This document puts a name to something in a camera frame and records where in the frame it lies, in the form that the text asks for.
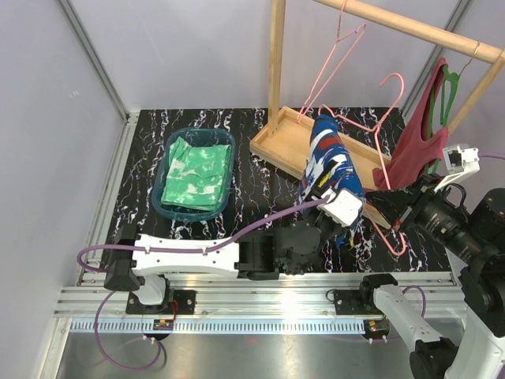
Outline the pink wire hanger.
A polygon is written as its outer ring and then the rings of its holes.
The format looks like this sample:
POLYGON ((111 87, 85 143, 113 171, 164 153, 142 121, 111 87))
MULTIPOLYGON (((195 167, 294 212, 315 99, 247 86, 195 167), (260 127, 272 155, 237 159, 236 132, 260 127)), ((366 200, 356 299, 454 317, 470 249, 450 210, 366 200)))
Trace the pink wire hanger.
POLYGON ((304 101, 301 109, 299 110, 297 117, 296 117, 296 122, 300 122, 302 117, 305 116, 311 108, 314 103, 319 99, 325 88, 328 86, 328 84, 331 82, 335 74, 339 71, 343 63, 348 59, 352 51, 355 49, 357 44, 361 41, 363 35, 365 34, 367 24, 363 23, 360 24, 358 27, 356 27, 354 30, 351 32, 348 32, 347 34, 343 35, 342 34, 342 19, 343 19, 343 14, 344 10, 346 9, 346 6, 348 4, 348 1, 344 1, 342 3, 342 8, 339 10, 339 18, 338 18, 338 24, 337 24, 337 29, 336 29, 336 35, 335 35, 335 42, 330 49, 323 65, 320 68, 319 73, 316 76, 316 79, 314 80, 312 87, 310 88, 309 94, 304 101), (323 81, 324 74, 328 71, 330 67, 331 60, 335 56, 335 53, 337 52, 339 46, 342 44, 343 41, 346 39, 349 39, 350 37, 353 37, 354 40, 353 42, 348 46, 346 52, 343 54, 343 56, 340 58, 339 62, 335 64, 333 67, 332 71, 327 75, 325 81, 323 81))
MULTIPOLYGON (((386 164, 384 162, 384 156, 383 156, 383 153, 382 153, 381 147, 380 147, 379 134, 380 134, 380 129, 381 129, 383 123, 386 121, 387 117, 390 115, 390 113, 392 112, 392 110, 397 106, 399 100, 403 96, 403 93, 404 93, 404 90, 405 90, 405 81, 404 81, 403 76, 400 73, 392 73, 392 74, 388 75, 386 78, 384 78, 382 80, 382 82, 380 83, 380 86, 382 86, 382 85, 384 85, 386 82, 388 82, 393 77, 396 77, 399 80, 399 84, 400 84, 399 94, 398 94, 396 100, 393 102, 393 104, 387 109, 387 111, 383 114, 382 118, 375 124, 375 126, 373 128, 368 128, 367 126, 363 126, 363 125, 361 125, 359 123, 356 123, 356 122, 348 119, 347 117, 345 117, 345 116, 343 116, 341 114, 336 114, 334 111, 331 110, 330 107, 328 107, 325 104, 322 104, 318 108, 318 113, 317 113, 318 115, 320 115, 321 111, 323 109, 327 110, 330 113, 330 115, 331 115, 332 118, 340 118, 340 119, 344 120, 345 122, 347 122, 349 124, 352 124, 352 125, 360 128, 360 129, 362 129, 364 131, 373 133, 374 141, 375 141, 375 146, 376 146, 376 151, 377 151, 377 156, 379 157, 379 160, 380 160, 380 167, 382 169, 383 176, 384 176, 384 179, 385 179, 385 182, 386 182, 386 187, 387 187, 388 190, 391 189, 391 184, 390 184, 390 181, 389 181, 386 164)), ((406 252, 406 240, 405 240, 405 237, 404 237, 404 235, 403 235, 402 232, 399 233, 399 237, 400 237, 400 240, 401 240, 401 243, 402 243, 402 249, 399 250, 399 251, 396 251, 391 246, 391 244, 387 240, 386 236, 383 234, 383 232, 377 226, 377 224, 376 224, 375 221, 372 221, 372 225, 374 226, 374 228, 376 229, 376 231, 378 232, 379 236, 382 238, 383 242, 386 244, 387 248, 389 249, 389 251, 390 251, 390 253, 392 255, 394 255, 396 257, 401 257, 406 252)))

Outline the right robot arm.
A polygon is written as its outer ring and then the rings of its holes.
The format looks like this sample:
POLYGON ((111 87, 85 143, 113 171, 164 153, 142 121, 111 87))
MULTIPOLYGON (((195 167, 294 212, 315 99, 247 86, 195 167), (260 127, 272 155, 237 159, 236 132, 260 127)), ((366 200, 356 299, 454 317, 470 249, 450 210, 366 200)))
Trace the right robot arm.
POLYGON ((460 295, 423 316, 390 274, 366 276, 359 306, 380 311, 409 352, 415 378, 504 376, 504 190, 489 190, 468 212, 448 200, 466 190, 437 174, 402 189, 367 193, 366 200, 395 231, 424 232, 464 265, 460 295))

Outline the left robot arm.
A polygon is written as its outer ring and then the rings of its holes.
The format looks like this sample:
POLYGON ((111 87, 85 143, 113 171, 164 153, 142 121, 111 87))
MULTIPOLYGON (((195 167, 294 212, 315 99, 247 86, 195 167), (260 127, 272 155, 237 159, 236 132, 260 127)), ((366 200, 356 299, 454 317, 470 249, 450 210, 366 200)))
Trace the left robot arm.
POLYGON ((302 275, 319 264, 324 244, 345 235, 353 223, 357 213, 346 209, 342 200, 341 193, 329 193, 215 240, 156 238, 127 225, 109 248, 104 287, 131 292, 153 313, 163 313, 171 303, 171 273, 255 281, 277 280, 281 273, 302 275))

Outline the blue patterned trousers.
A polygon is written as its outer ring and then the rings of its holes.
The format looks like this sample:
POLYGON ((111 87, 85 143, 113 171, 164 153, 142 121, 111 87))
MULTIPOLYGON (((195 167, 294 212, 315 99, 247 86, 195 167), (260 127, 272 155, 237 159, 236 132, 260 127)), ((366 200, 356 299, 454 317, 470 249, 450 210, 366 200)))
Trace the blue patterned trousers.
MULTIPOLYGON (((330 188, 349 190, 363 200, 364 206, 364 189, 350 152, 339 135, 339 125, 334 118, 322 114, 316 117, 310 133, 309 154, 297 188, 297 202, 302 204, 326 198, 323 194, 330 188)), ((356 229, 361 215, 351 227, 347 227, 347 234, 356 229)), ((335 244, 340 246, 346 239, 347 235, 335 244)))

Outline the green tie-dye trousers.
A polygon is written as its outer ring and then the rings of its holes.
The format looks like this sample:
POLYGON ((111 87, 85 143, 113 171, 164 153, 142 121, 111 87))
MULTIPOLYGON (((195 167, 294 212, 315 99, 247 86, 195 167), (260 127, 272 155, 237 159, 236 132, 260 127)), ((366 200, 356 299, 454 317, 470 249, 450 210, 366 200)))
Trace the green tie-dye trousers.
POLYGON ((225 190, 231 146, 196 147, 179 137, 170 145, 163 205, 215 211, 225 190))

